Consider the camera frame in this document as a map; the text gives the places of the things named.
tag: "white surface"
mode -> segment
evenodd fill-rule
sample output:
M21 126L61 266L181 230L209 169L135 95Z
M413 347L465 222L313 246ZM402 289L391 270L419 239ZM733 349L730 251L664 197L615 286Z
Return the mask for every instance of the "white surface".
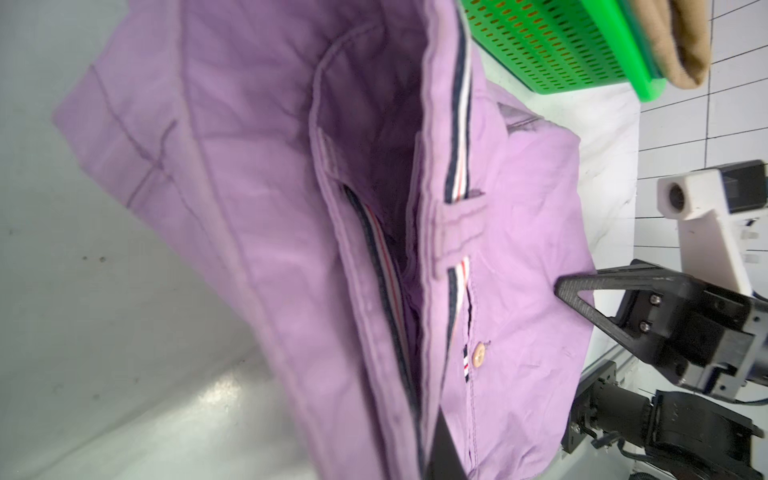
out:
M656 185L658 178L644 178L637 181L637 207L635 216L639 217L661 217L656 208Z
M634 257L647 262L656 263L666 268L677 270L683 269L680 262L680 248L665 247L635 247Z
M768 2L759 0L713 20L712 61L768 45Z
M638 218L634 244L640 247L679 247L677 222L668 218Z
M712 65L710 90L714 93L768 78L768 47Z
M644 111L641 114L641 150L701 140L706 136L706 97Z
M662 177L698 168L704 168L704 140L641 151L637 161L637 176Z
M125 12L0 2L0 478L312 478L247 326L78 170L50 123ZM627 263L634 93L525 101L582 136L595 261ZM609 345L596 335L590 356Z
M628 265L634 245L635 188L640 103L628 84L562 94L537 95L481 52L486 76L527 107L581 137L579 195L595 266ZM595 293L596 307L613 315L623 293ZM595 328L585 365L614 341Z
M710 96L710 137L766 127L768 80L731 88Z
M768 162L768 129L711 138L707 143L708 167L748 160Z

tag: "black grid line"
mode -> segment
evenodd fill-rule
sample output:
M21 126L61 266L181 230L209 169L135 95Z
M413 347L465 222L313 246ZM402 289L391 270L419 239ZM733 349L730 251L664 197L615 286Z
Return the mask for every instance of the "black grid line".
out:
M684 103L684 102L686 102L686 101L696 100L697 98L702 98L702 97L706 97L706 96L707 96L707 94L701 94L701 95L699 95L698 97L691 97L691 98L686 98L685 100L674 101L674 102L672 102L672 103L670 103L670 104L664 104L664 105L661 105L660 107L653 107L653 108L648 108L647 110L643 110L643 111L641 111L641 113L645 113L645 112L647 112L647 111L654 111L654 110L658 110L659 108L670 107L670 106L672 106L672 105L681 104L681 103Z
M716 63L720 63L722 61L730 60L731 58L736 58L736 57L740 57L741 55L746 55L748 53L752 53L753 51L757 51L757 50L760 50L761 48L765 48L765 47L768 47L768 45L763 45L762 47L757 47L757 48L753 48L752 50L743 51L741 53L737 53L735 55L731 55L728 58L724 58L723 60L713 61L712 65L715 65Z
M676 145L692 144L693 142L703 141L703 140L714 140L715 138L732 137L734 135L748 134L751 131L761 131L761 130L768 130L768 127L760 127L760 128L752 128L752 129L749 129L749 130L734 131L732 134L722 134L722 135L716 135L714 137L699 138L698 140L681 141L680 143L677 143L677 144L668 144L668 145L661 145L659 147L643 148L642 150L639 150L639 151L658 150L659 148L667 148L667 147L674 147ZM659 177L668 177L668 176L669 175L659 175Z
M661 145L660 147L650 147L650 148L643 148L639 151L649 151L649 150L656 150L658 148L666 148L666 147L674 147L675 145L685 145L685 144L692 144L694 141L702 141L705 140L704 138L698 138L696 140L689 140L689 141L681 141L680 143L676 144L668 144L668 145Z
M724 17L724 16L728 15L729 13L734 13L736 10L741 10L742 8L745 8L745 7L748 7L750 5L753 5L753 4L755 4L755 3L759 2L759 1L760 0L755 0L754 2L749 2L746 5L741 5L739 8L734 8L730 12L725 12L723 14L718 15L717 17L715 16L715 2L712 2L712 19L714 20L715 18Z
M760 80L752 80L752 81L748 81L746 84L737 85L737 86L735 86L735 87L728 87L728 88L724 88L723 90L711 91L711 92L710 92L710 93L709 93L707 96L709 96L709 95L714 95L714 94L719 94L721 91L733 90L734 88L743 87L743 86L745 86L745 85L756 84L756 83L758 83L758 82L760 82L760 81L765 81L765 80L768 80L768 77L765 77L765 78L761 78Z
M710 12L710 18L714 20L715 18L715 2L712 1L712 10ZM712 45L714 43L714 36L715 36L715 22L710 23L710 52L712 52ZM710 104L712 103L712 99L710 98L710 95L712 95L712 66L710 65L710 73L707 75L707 118L704 120L704 168L707 168L707 151L709 150L710 146Z

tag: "seam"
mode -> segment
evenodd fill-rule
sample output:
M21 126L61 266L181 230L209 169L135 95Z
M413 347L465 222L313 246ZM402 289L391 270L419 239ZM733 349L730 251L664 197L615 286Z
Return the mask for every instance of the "seam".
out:
M163 173L166 176L166 178L168 178L174 184L174 186L176 186L176 188L178 190L178 186L176 185L176 181L173 179L173 176L165 170L165 167L163 165L163 160L165 159L165 141L167 140L168 135L170 135L170 133L173 131L173 129L175 129L176 124L177 124L176 120L173 120L166 127L165 131L163 132L163 135L162 135L162 137L160 139L160 155L157 156L157 161L151 161L151 159L148 159L148 160L150 160L151 167L147 171L147 173L144 174L144 177L141 178L141 181L136 186L136 188L134 189L134 191L131 194L131 196L128 198L128 201L125 203L125 207L126 208L128 208L128 209L131 208L131 205L134 202L134 198L139 193L139 190L141 190L141 188L147 182L147 179L152 174L152 172L154 172L156 170L158 170L161 173Z
M462 220L466 220L468 218L474 217L475 215L481 213L483 210L487 210L487 209L488 209L488 206L487 205L483 205L480 208L475 208L474 210L471 210L469 212L464 212L463 214L459 215L456 218L452 218L451 220L445 220L445 221L442 222L442 224L443 225L456 225L457 223L461 222Z
M470 277L467 279L467 289L468 291L472 292L472 313L474 316L478 315L478 296L475 288L475 282ZM467 344L470 344L472 342L472 339L474 336L472 335L472 332L474 331L474 328L477 326L477 319L473 319L471 325L467 325ZM474 462L475 462L475 479L480 477L480 457L478 454L478 438L477 438L477 415L475 414L475 376L470 375L469 376L469 401L470 406L472 407L472 451L475 453L474 456Z
M208 233L207 228L205 227L205 224L200 219L200 217L197 215L197 212L195 212L192 207L189 205L189 202L187 201L187 198L181 193L181 189L179 188L178 184L176 183L176 179L173 178L170 173L168 173L165 169L163 169L162 161L165 158L165 141L167 140L170 133L176 128L178 125L178 122L176 119L172 120L172 122L166 127L165 131L163 132L163 135L161 137L161 144L160 144L160 153L159 158L157 161L153 159L152 155L150 154L149 150L144 148L141 143L139 143L138 140L136 140L133 135L131 135L131 132L128 130L127 126L123 122L123 119L120 118L120 116L117 114L117 112L112 107L112 100L110 99L109 93L107 92L107 88L104 85L104 82L101 80L101 76L98 73L98 70L96 70L96 67L94 65L91 65L89 67L89 70L91 73L93 73L94 78L96 79L96 84L99 87L99 90L101 91L102 97L104 97L104 106L107 109L107 112L112 117L112 119L115 121L115 123L118 124L118 127L123 132L123 135L128 139L128 141L131 143L131 145L134 146L134 149L136 150L136 153L138 153L139 157L146 162L149 163L150 169L149 171L144 175L144 177L141 179L139 184L134 189L133 193L128 198L128 201L125 204L125 207L130 209L131 204L134 201L134 198L138 194L138 192L141 190L141 188L144 186L146 181L149 179L150 174L155 170L159 169L164 176L170 181L174 188L176 189L177 194L179 195L179 200L181 200L181 204L184 205L184 209L187 211L188 214L192 218L194 218L195 222L197 223L197 226L200 228L200 230L205 235L206 240L208 240L208 243L213 246L215 243L211 240L211 236ZM225 271L228 271L227 265L225 264L223 258L221 258L219 252L217 249L213 248L213 252L216 256L217 261L219 262L220 267L222 267Z
M443 258L446 258L448 255L452 255L452 254L454 254L454 253L461 253L461 252L462 252L462 250L464 250L464 247L466 247L467 245L469 245L469 244L470 244L470 243L472 243L473 241L477 240L478 238L482 237L482 234L483 234L484 232L485 232L485 230L481 230L481 231L480 231L480 233L476 233L475 235L472 235L472 236L470 236L470 237L467 237L466 239L464 239L464 240L463 240L463 241L462 241L462 242L461 242L461 243L458 245L458 247L456 247L456 248L454 248L454 249L451 249L451 250L448 250L447 252L443 252L443 253L442 253L442 255L440 255L439 257L437 257L437 260L441 260L441 259L443 259Z
M322 131L319 128L315 129L315 132L314 132L313 136L315 137L316 143L317 143L317 147L321 150L321 153L323 153L323 156L325 157L326 155L331 155L329 149L327 148L327 145L325 145L324 135L323 135ZM347 237L347 232L344 231L344 230L339 230L339 232L341 233L339 235L336 232L335 222L333 222L333 217L334 216L335 217L341 217L341 213L340 213L340 210L339 210L340 202L338 201L338 199L335 198L335 194L331 191L331 186L329 185L329 181L328 181L327 178L321 178L320 175L317 175L317 182L318 182L321 194L323 195L323 199L325 200L327 208L329 210L329 216L331 217L330 221L331 221L331 224L332 224L332 228L334 230L334 234L336 236L336 241L339 242L339 245L341 247L349 248L349 239ZM355 207L351 204L351 202L350 202L350 206L355 211L355 215L356 216L359 215L357 213ZM358 275L359 268L356 266L357 262L355 261L355 259L353 257L349 258L349 262L353 265L353 268L349 270L349 279L352 280L352 285L359 285L361 282L359 281L359 275ZM353 305L353 309L354 309L355 308L354 305L356 304L356 302L352 298L350 298L350 302ZM380 365L384 364L384 362L381 360L382 354L381 354L381 352L379 350L379 347L378 347L377 343L370 341L370 331L368 329L365 329L365 328L358 329L358 333L359 333L359 336L361 337L361 340L360 340L360 352L362 354L363 361L365 361L366 351L369 352L367 355L370 355L372 357L373 362L374 362L374 365L373 365L373 368L372 368L372 372L375 372L377 366L380 366ZM363 345L363 341L362 341L362 337L363 336L368 336L368 339L367 339L367 344L368 345L367 345L367 347ZM370 395L373 398L374 403L376 404L376 394L374 393L373 387L370 385L370 383L371 383L371 380L369 379L368 389L370 391ZM390 391L389 390L385 389L380 395L382 395L387 402L391 402L392 401L392 398L390 396ZM387 416L391 415L389 412L387 412L385 414L384 411L385 411L385 409L380 410L377 413L376 418L378 418L380 415L387 415ZM382 436L382 440L383 441L385 441L386 436L390 437L391 439L394 439L394 438L397 437L397 435L394 433L394 431L392 429L391 422L381 422L381 423L382 423L381 426L380 426L381 430L387 429L389 431L389 435L384 435L383 432L379 433ZM392 451L388 455L387 452L386 452L386 449L385 449L385 451L383 453L383 456L382 456L382 460L383 460L383 464L387 465L387 469L388 470L390 470L391 467L396 467L396 465L390 465L389 464L390 461L391 461L391 457L390 457L391 455L394 455L395 458L397 458L399 460L399 456L397 455L397 451L396 450Z

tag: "robotic arm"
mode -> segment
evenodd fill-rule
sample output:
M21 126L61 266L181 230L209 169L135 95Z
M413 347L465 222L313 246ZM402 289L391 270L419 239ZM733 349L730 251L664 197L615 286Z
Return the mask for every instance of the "robotic arm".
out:
M768 302L753 292L743 259L752 224L768 214L766 166L729 164L661 178L657 205L677 220L683 272L635 260L595 275L566 276L555 294L674 385L725 402L747 381L768 386ZM615 317L583 301L585 290L625 290ZM761 479L750 466L747 417L701 396L657 392L649 400L611 381L608 363L579 385L563 447L586 435L677 478ZM601 429L597 438L593 429ZM623 450L624 442L646 455Z

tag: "inner lining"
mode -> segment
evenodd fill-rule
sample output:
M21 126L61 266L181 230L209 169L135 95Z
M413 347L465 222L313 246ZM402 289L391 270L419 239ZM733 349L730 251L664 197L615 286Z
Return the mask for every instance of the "inner lining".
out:
M415 216L422 126L423 29L358 27L323 72L317 126L338 150L331 174L376 215L396 263L418 386L421 309Z

